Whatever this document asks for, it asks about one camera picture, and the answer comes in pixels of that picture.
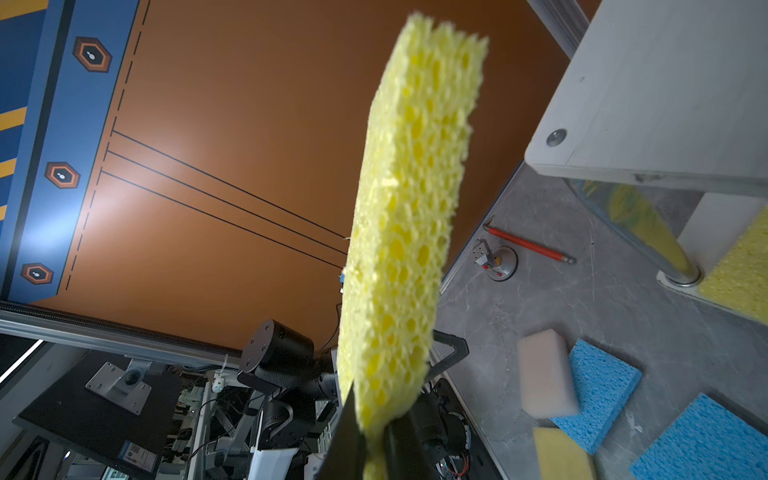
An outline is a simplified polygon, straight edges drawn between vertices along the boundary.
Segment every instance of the yellow sponge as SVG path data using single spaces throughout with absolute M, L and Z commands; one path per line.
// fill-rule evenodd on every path
M 533 429 L 541 480 L 595 480 L 592 457 L 560 429 Z
M 367 478 L 386 477 L 383 428 L 424 383 L 487 50 L 487 39 L 411 15 L 369 112 L 338 358 L 343 396 L 354 381 Z
M 697 290 L 708 300 L 768 324 L 768 207 Z

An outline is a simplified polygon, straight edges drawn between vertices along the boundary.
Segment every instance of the white wall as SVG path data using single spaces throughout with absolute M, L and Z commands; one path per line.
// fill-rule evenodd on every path
M 60 379 L 86 352 L 86 349 L 73 346 L 53 345 L 31 368 L 19 373 L 23 376 L 0 399 L 0 455 L 22 432 L 12 423 L 13 418 Z

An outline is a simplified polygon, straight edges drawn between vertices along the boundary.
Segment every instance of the blue sponge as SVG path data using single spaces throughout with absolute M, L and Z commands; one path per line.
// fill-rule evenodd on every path
M 700 393 L 629 471 L 640 480 L 765 480 L 768 437 Z
M 643 374 L 583 340 L 570 357 L 579 414 L 552 422 L 594 455 Z

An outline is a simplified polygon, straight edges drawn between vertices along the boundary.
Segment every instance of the hexagon logo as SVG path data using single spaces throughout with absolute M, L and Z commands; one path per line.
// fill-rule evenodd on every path
M 42 263 L 25 263 L 22 265 L 22 276 L 35 285 L 43 285 L 53 281 L 53 270 Z
M 80 174 L 67 162 L 48 162 L 45 178 L 59 188 L 77 188 L 80 183 Z
M 77 37 L 72 54 L 88 71 L 107 73 L 112 62 L 112 55 L 98 38 Z

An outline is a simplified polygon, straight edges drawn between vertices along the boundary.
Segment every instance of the sponge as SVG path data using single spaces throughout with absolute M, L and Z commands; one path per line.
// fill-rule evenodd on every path
M 584 340 L 570 357 L 579 414 L 552 422 L 594 455 L 643 374 Z
M 411 15 L 373 98 L 344 269 L 342 396 L 355 389 L 367 478 L 385 478 L 382 433 L 427 373 L 442 266 L 488 41 Z
M 560 429 L 533 429 L 541 480 L 596 480 L 592 457 Z
M 639 480 L 764 480 L 768 437 L 700 393 L 629 471 Z
M 697 291 L 708 300 L 768 324 L 768 207 Z
M 553 329 L 518 340 L 522 406 L 535 419 L 576 415 L 578 401 L 563 337 Z

